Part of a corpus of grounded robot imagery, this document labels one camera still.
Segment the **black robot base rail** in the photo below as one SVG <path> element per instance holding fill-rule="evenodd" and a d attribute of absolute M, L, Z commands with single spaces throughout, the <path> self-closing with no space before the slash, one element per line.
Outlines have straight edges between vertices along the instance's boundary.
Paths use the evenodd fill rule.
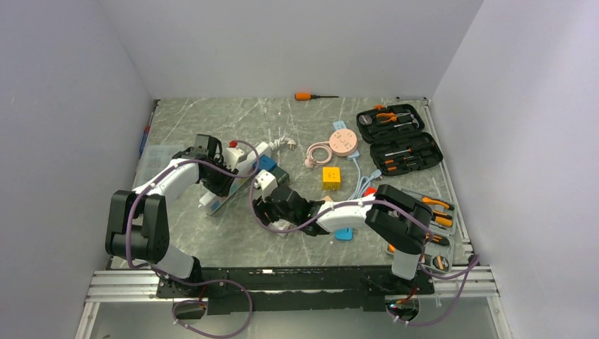
<path fill-rule="evenodd" d="M 432 295 L 434 284 L 424 273 L 412 280 L 394 276 L 389 265 L 298 266 L 278 268 L 204 268 L 202 287 L 179 287 L 161 278 L 159 299 L 207 300 L 208 314 L 246 311 L 361 309 L 384 311 L 387 302 Z"/>

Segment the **dark blue cube adapter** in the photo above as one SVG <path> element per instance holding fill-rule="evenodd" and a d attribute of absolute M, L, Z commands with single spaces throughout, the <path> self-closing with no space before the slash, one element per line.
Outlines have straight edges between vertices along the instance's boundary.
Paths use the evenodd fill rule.
<path fill-rule="evenodd" d="M 278 164 L 275 160 L 263 154 L 259 157 L 258 161 L 258 172 L 267 171 L 272 172 L 275 168 L 278 167 Z"/>

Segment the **white power strip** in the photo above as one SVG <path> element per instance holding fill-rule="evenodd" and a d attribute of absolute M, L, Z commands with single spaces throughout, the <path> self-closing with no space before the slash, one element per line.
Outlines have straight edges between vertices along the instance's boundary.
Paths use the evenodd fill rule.
<path fill-rule="evenodd" d="M 258 168 L 259 173 L 262 170 L 272 172 L 278 165 L 275 160 L 271 157 L 272 153 L 277 151 L 281 146 L 287 146 L 293 150 L 296 146 L 296 142 L 292 138 L 286 136 L 275 139 L 272 142 L 261 142 L 256 146 L 256 151 L 259 157 L 256 157 L 256 153 L 250 150 L 249 152 L 243 151 L 238 147 L 236 141 L 232 141 L 230 146 L 224 150 L 224 165 L 228 170 L 237 170 L 238 174 L 249 175 Z M 236 191 L 242 187 L 247 178 L 233 178 L 226 177 L 230 182 L 230 185 L 225 187 L 224 196 L 217 196 L 215 193 L 208 191 L 199 199 L 199 208 L 202 209 L 207 215 L 212 215 L 216 212 L 229 198 L 231 198 Z"/>

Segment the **green cube plug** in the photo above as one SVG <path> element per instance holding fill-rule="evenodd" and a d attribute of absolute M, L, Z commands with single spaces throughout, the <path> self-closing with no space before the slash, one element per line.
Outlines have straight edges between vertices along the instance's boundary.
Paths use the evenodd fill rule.
<path fill-rule="evenodd" d="M 290 175 L 279 166 L 273 168 L 271 174 L 275 177 L 278 185 L 287 185 L 290 182 Z"/>

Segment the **blue power strip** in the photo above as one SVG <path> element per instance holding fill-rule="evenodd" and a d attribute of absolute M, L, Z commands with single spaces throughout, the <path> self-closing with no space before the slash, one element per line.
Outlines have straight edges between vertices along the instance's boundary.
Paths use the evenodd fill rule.
<path fill-rule="evenodd" d="M 335 121 L 333 122 L 333 128 L 334 130 L 338 130 L 338 129 L 348 129 L 348 127 L 346 126 L 344 121 Z M 360 155 L 359 151 L 356 150 L 352 155 L 348 156 L 348 159 L 354 160 L 356 158 L 358 158 Z"/>

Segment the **yellow plug adapter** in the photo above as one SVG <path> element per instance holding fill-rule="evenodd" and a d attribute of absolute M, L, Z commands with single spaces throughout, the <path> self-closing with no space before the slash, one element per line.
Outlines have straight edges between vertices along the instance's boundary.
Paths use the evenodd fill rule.
<path fill-rule="evenodd" d="M 322 168 L 322 189 L 325 191 L 336 191 L 341 186 L 341 173 L 339 167 Z"/>

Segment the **white cube plug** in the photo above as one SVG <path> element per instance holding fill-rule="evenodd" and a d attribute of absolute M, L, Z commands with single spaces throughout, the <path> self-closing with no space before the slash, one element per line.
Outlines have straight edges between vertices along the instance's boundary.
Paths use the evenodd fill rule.
<path fill-rule="evenodd" d="M 280 236 L 280 237 L 286 237 L 287 236 L 287 232 L 280 233 L 280 231 L 292 229 L 294 227 L 294 225 L 291 224 L 290 222 L 286 221 L 286 220 L 278 220 L 276 222 L 272 222 L 269 225 L 269 227 L 272 228 L 272 229 L 274 229 L 274 230 L 278 230 L 278 233 L 277 233 L 278 236 Z"/>

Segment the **small blue plug adapter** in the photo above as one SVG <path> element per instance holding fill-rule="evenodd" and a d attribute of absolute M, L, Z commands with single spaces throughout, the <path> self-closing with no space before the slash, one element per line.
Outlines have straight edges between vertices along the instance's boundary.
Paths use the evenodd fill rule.
<path fill-rule="evenodd" d="M 334 232 L 334 237 L 337 241 L 349 242 L 352 241 L 358 234 L 359 231 L 354 228 L 343 228 L 336 230 Z"/>

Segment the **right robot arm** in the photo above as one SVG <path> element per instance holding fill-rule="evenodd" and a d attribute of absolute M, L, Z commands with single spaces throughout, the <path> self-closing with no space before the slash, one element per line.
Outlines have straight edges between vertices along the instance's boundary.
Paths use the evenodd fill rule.
<path fill-rule="evenodd" d="M 300 231 L 316 237 L 346 228 L 369 228 L 395 248 L 389 283 L 406 293 L 417 282 L 416 272 L 425 251 L 432 209 L 388 184 L 374 194 L 347 201 L 308 201 L 287 185 L 266 197 L 250 191 L 252 210 L 260 226 L 270 232 Z"/>

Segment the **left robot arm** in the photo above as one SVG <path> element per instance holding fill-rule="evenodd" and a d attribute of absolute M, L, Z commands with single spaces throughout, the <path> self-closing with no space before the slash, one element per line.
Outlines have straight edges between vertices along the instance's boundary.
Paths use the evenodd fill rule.
<path fill-rule="evenodd" d="M 217 197 L 228 197 L 236 179 L 255 172 L 259 152 L 224 147 L 213 136 L 199 134 L 195 143 L 179 151 L 161 172 L 132 191 L 116 191 L 111 198 L 105 237 L 109 255 L 123 258 L 131 269 L 150 266 L 175 281 L 187 297 L 203 287 L 200 261 L 170 242 L 167 208 L 185 190 L 201 184 Z"/>

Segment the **pink round plug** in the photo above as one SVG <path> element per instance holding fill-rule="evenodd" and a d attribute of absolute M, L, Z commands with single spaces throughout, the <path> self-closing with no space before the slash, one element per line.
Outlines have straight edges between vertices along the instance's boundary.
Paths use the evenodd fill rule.
<path fill-rule="evenodd" d="M 338 129 L 331 134 L 328 144 L 335 155 L 348 157 L 357 150 L 357 136 L 350 129 Z"/>

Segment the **red cube adapter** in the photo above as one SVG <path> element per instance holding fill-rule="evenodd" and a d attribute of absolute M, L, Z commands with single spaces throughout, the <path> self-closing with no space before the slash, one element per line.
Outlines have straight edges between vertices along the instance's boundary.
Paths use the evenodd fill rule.
<path fill-rule="evenodd" d="M 369 196 L 372 194 L 375 194 L 377 192 L 377 189 L 374 187 L 369 187 L 366 189 L 366 191 L 363 193 L 363 196 Z"/>

